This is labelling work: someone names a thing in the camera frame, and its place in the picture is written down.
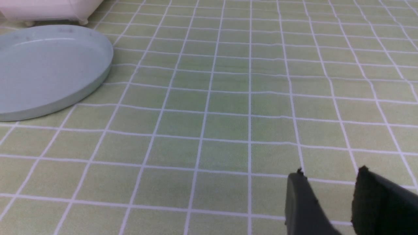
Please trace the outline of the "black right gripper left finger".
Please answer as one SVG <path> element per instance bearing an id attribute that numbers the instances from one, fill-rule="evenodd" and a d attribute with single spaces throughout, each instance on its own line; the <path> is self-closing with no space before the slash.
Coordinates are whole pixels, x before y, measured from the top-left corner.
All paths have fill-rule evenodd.
<path id="1" fill-rule="evenodd" d="M 285 225 L 288 235 L 340 235 L 322 210 L 302 168 L 287 177 Z"/>

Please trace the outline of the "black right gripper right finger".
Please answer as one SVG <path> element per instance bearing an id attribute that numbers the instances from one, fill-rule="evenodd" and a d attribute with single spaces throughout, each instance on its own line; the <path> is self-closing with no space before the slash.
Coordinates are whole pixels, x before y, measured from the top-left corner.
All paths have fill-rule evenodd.
<path id="1" fill-rule="evenodd" d="M 354 186 L 351 223 L 357 235 L 416 235 L 417 194 L 362 166 Z"/>

